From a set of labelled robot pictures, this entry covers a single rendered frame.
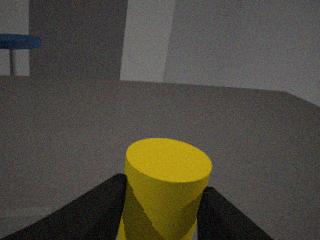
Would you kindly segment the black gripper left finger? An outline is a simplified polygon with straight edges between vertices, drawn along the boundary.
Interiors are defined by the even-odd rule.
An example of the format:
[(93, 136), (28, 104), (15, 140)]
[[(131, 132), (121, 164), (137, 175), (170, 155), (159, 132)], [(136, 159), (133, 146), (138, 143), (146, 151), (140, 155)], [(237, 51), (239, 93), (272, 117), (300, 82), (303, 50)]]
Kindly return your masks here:
[(72, 203), (0, 240), (116, 240), (127, 180), (127, 175), (117, 173)]

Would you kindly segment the yellow cylinder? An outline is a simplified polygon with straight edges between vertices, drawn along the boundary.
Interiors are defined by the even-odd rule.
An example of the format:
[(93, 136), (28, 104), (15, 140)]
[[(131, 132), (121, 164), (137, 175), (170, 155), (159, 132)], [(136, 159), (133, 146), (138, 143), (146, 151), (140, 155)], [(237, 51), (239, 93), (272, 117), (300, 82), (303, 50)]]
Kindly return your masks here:
[(137, 140), (127, 151), (127, 192), (117, 240), (192, 240), (212, 163), (172, 139)]

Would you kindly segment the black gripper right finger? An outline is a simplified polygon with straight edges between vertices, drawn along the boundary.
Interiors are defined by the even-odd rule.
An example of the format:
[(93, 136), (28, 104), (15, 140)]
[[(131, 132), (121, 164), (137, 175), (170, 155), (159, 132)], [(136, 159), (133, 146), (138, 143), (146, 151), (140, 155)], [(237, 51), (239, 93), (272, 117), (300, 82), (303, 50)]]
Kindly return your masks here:
[(197, 211), (197, 240), (273, 240), (213, 187), (205, 187)]

